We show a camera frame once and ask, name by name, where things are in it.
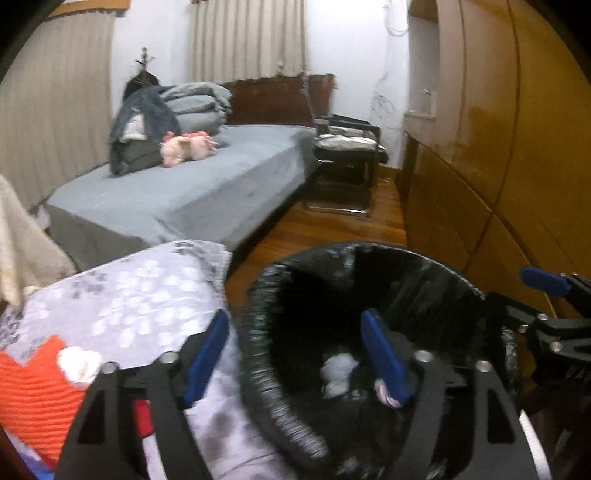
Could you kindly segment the pink face mask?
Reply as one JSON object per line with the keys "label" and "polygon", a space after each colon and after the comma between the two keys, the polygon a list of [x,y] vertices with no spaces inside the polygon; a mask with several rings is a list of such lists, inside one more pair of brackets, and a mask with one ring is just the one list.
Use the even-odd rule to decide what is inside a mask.
{"label": "pink face mask", "polygon": [[386,383],[382,379],[377,379],[374,382],[374,390],[377,399],[384,405],[392,409],[399,409],[401,407],[401,402],[390,395]]}

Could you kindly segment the grey sock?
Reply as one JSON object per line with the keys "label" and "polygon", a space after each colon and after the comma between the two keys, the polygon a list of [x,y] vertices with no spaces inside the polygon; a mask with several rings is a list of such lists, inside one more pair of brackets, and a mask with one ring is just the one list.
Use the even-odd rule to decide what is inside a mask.
{"label": "grey sock", "polygon": [[345,395],[349,392],[349,377],[359,366],[359,362],[349,353],[339,353],[332,355],[325,360],[320,370],[320,375],[324,385],[322,386],[322,395],[331,399]]}

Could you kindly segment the orange foam net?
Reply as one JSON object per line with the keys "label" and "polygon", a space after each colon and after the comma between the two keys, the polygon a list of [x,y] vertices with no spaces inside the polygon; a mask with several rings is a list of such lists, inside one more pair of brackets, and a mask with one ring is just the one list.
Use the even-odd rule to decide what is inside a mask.
{"label": "orange foam net", "polygon": [[1,426],[54,467],[84,393],[57,365],[66,344],[49,337],[26,364],[1,353]]}

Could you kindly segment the red sock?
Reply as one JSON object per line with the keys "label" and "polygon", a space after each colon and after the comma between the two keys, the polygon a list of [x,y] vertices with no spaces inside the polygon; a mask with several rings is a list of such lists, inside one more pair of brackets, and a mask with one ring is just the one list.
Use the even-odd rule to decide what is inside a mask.
{"label": "red sock", "polygon": [[150,403],[147,400],[134,400],[133,413],[138,436],[141,439],[151,436],[154,427]]}

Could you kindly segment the white tissue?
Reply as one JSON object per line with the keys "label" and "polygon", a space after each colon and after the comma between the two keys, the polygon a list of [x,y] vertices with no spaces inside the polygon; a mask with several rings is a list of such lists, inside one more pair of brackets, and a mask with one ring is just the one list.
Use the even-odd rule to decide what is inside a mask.
{"label": "white tissue", "polygon": [[56,362],[64,378],[72,386],[82,389],[93,382],[103,358],[97,351],[72,346],[60,350]]}

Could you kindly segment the grey floral quilt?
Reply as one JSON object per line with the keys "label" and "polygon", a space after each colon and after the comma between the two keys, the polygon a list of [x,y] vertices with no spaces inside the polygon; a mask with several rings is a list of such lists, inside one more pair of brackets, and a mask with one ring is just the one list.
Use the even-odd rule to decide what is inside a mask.
{"label": "grey floral quilt", "polygon": [[[51,336],[123,368],[177,350],[226,306],[231,255],[208,241],[171,242],[79,273],[33,293],[1,317],[1,349],[24,364]],[[204,399],[186,413],[215,479],[293,479],[283,456],[243,408],[238,336],[229,334]]]}

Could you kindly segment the brown wooden wardrobe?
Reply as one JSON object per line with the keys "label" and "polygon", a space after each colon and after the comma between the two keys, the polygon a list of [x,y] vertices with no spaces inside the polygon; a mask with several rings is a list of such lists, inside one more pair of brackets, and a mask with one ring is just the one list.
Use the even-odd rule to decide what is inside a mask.
{"label": "brown wooden wardrobe", "polygon": [[409,246],[572,318],[527,266],[590,273],[590,66],[538,1],[441,1],[437,111],[417,122]]}

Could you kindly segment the bed with grey sheet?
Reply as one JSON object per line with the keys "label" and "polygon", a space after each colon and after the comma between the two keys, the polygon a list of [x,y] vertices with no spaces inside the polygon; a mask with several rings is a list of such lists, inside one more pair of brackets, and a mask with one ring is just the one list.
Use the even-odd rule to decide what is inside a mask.
{"label": "bed with grey sheet", "polygon": [[235,251],[307,182],[314,138],[310,127],[230,126],[204,160],[121,177],[103,165],[46,201],[50,235],[81,270],[177,240]]}

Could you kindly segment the beige quilt over chair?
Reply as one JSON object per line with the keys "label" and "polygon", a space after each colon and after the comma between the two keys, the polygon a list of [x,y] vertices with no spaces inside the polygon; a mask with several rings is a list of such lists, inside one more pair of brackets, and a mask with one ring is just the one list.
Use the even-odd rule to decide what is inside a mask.
{"label": "beige quilt over chair", "polygon": [[1,299],[21,311],[32,289],[75,273],[71,259],[34,221],[1,176]]}

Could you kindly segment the black metal chair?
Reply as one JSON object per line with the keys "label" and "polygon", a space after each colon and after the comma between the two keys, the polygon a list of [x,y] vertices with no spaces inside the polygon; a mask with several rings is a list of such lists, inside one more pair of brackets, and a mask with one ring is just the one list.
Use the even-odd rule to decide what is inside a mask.
{"label": "black metal chair", "polygon": [[387,157],[381,128],[349,116],[318,114],[308,75],[303,76],[303,94],[315,124],[312,146],[317,161],[304,209],[368,217],[374,206],[377,169]]}

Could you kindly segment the pink plush pig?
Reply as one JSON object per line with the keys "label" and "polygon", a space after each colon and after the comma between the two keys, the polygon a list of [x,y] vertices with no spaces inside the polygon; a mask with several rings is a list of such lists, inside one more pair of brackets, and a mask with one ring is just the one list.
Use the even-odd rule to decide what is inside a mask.
{"label": "pink plush pig", "polygon": [[185,161],[199,161],[216,152],[218,143],[204,131],[176,135],[168,131],[160,145],[162,166],[175,167]]}

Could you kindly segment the dark wooden headboard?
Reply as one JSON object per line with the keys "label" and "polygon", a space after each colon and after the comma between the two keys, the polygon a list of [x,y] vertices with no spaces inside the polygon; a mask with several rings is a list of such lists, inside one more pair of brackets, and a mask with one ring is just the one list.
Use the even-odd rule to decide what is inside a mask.
{"label": "dark wooden headboard", "polygon": [[276,76],[231,82],[225,87],[232,94],[228,125],[314,126],[315,117],[331,112],[335,75]]}

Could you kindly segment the left beige curtain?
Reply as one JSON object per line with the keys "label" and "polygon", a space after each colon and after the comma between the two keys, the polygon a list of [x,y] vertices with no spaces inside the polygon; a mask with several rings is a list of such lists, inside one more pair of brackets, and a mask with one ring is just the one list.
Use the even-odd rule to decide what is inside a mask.
{"label": "left beige curtain", "polygon": [[115,17],[42,23],[1,82],[1,173],[26,208],[107,161]]}

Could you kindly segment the beige curtain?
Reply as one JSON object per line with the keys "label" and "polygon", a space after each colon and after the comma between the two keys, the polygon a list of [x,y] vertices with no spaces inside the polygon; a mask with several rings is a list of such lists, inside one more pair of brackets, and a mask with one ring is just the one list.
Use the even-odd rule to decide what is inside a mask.
{"label": "beige curtain", "polygon": [[42,23],[1,82],[1,173],[26,208],[107,161],[115,17]]}
{"label": "beige curtain", "polygon": [[308,72],[307,2],[192,3],[189,77],[218,84],[296,78]]}

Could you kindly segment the right beige curtain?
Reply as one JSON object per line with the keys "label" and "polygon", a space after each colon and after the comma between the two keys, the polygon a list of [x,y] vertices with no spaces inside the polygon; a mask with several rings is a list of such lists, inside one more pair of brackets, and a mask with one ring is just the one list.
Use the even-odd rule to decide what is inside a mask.
{"label": "right beige curtain", "polygon": [[218,84],[296,78],[308,72],[307,2],[192,3],[189,77]]}

